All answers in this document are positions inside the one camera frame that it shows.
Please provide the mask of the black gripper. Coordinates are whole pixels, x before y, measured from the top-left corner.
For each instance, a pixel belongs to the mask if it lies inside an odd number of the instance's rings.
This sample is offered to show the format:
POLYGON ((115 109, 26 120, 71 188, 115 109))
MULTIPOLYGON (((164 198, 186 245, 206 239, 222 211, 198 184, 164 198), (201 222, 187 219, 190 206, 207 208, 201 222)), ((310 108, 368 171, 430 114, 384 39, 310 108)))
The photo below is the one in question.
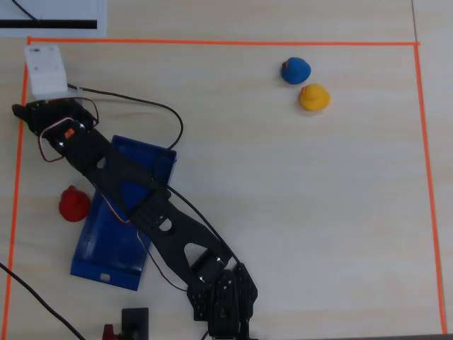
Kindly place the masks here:
POLYGON ((60 98, 12 105, 14 115, 28 115, 24 122, 38 138, 64 148, 74 132, 91 131, 99 123, 96 104, 87 98, 60 98))

